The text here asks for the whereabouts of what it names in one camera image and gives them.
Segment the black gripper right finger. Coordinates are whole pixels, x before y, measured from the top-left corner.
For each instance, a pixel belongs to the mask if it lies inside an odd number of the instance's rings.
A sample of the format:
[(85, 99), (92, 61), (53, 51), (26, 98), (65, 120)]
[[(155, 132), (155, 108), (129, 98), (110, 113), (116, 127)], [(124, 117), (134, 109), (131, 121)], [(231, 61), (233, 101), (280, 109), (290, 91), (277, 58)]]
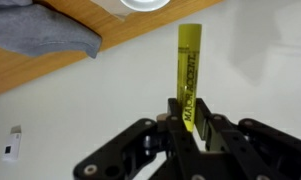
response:
[(196, 121), (208, 152), (230, 156), (237, 180), (301, 180), (301, 139), (251, 118), (237, 124), (196, 100)]

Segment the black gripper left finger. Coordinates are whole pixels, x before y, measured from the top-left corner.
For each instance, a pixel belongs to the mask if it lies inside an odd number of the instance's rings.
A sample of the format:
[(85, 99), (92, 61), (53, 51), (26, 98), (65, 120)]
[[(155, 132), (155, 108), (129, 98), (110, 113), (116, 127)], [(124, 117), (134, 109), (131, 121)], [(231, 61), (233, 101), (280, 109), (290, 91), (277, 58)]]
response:
[(133, 180), (161, 152), (164, 163), (149, 180), (191, 180), (200, 151), (181, 120), (181, 107), (168, 100), (163, 120), (139, 119), (79, 162), (74, 180)]

